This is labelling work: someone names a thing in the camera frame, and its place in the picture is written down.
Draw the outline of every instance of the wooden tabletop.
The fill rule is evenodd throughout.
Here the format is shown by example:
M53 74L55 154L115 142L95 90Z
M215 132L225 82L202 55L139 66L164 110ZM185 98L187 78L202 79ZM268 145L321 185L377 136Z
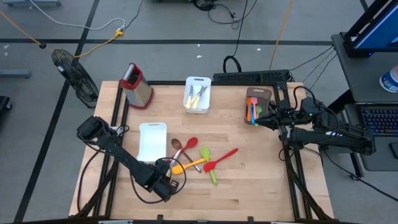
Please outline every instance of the wooden tabletop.
M302 83L288 83L291 100L293 88L299 85ZM118 82L103 82L99 93L95 116L100 116L107 122L111 121L117 86ZM200 174L191 167L187 169L184 189L168 202L155 205L144 204L136 197L128 170L119 165L111 218L154 220L162 214L165 220L244 221L248 216L253 216L255 221L294 220L285 163L278 159L278 152L282 148L278 132L243 123L247 86L212 86L210 110L207 114L185 112L182 104L184 86L152 87L155 95L150 106L146 110L130 108L128 112L127 125L130 126L130 131L125 134L123 148L133 156L137 156L139 150L139 125L149 122L167 124L168 156L173 156L176 152L170 143L172 138L179 139L183 145L189 138L199 139L197 147L187 150L193 160L201 158L199 150L202 146L210 148L213 158L219 158L234 148L239 148L239 151L217 165L214 170L218 179L217 187L213 185L209 174ZM298 100L303 97L304 91L297 90ZM118 124L121 112L122 109L119 110ZM86 148L81 170L94 153ZM333 217L319 155L307 150L302 150L301 155L307 189L326 214ZM188 163L184 156L180 156L179 160L183 164ZM102 161L103 155L100 154L86 171L81 206L98 186ZM183 174L174 175L173 178L182 184ZM140 187L137 190L146 200L159 199L154 193L149 194ZM297 192L302 208L302 197L298 190ZM76 195L77 185L71 215L77 213ZM302 217L305 216L303 209L300 209L300 213Z

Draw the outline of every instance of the black fan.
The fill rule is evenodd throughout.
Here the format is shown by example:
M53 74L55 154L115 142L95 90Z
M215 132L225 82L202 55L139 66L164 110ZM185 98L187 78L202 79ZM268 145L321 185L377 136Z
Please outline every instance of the black fan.
M78 60L66 50L54 50L51 58L62 76L75 89L76 96L88 108L95 108L98 89Z

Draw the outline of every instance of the box grater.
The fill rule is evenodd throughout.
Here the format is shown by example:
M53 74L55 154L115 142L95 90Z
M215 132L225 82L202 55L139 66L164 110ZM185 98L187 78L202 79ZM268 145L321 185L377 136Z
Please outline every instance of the box grater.
M120 80L120 85L133 108L145 109L148 107L154 95L154 89L148 85L142 71L135 63L130 63L129 68Z

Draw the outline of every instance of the black keyboard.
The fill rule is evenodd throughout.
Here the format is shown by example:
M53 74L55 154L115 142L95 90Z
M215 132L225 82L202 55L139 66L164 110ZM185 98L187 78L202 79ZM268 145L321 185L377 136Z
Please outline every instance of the black keyboard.
M398 136L398 106L362 106L361 112L374 136Z
M291 82L292 79L288 70L217 73L213 75L213 80L216 82L256 82L261 84L269 82Z

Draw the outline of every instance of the gray floor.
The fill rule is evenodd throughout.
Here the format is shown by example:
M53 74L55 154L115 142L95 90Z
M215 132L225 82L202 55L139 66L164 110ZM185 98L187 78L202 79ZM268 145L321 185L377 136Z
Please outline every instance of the gray floor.
M45 10L62 22L84 24L93 1L62 1L62 7L46 7ZM205 12L191 4L183 0L167 1L154 4L151 0L144 0L140 16L125 32L123 39L237 38L238 30L212 23ZM237 15L242 13L244 1L220 2L230 6ZM288 0L259 0L252 14L244 21L242 39L276 40L288 3ZM139 1L100 0L93 26L101 26L117 16L128 21L135 14L138 4ZM56 25L35 9L11 9L3 5L0 8L37 38L79 39L83 31L81 28ZM332 34L349 29L361 13L363 8L359 0L295 1L282 39L329 41ZM213 14L220 20L228 20L221 9ZM116 23L100 31L90 31L88 38L111 37L119 26ZM4 19L0 19L0 30L3 30L0 39L25 38ZM93 46L85 44L83 51ZM49 44L49 47L74 54L77 44ZM118 80L129 62L137 63L148 80L184 80L192 75L212 77L214 73L222 72L222 61L225 55L233 53L234 47L227 44L112 44L96 50L80 62L98 86L104 80ZM293 68L327 48L281 45L273 69ZM273 45L240 45L236 58L244 71L267 70L273 49ZM63 85L63 78L56 71L50 54L34 44L0 44L0 68L25 68L33 74L30 79L0 79L0 95L10 96L14 105L1 124L0 223L12 222L15 217ZM303 80L322 58L294 70L295 79ZM313 84L326 62L307 79L306 86ZM229 65L228 70L234 71L233 65ZM337 59L329 64L313 87L316 96L325 104L331 103L347 89ZM85 108L73 91L68 92L25 221L68 215L83 156L83 144L75 137L75 130L92 113L93 110ZM331 156L352 170L349 156ZM336 218L360 223L397 223L395 202L352 181L326 158L324 170ZM398 196L396 172L365 172L365 176L365 180Z

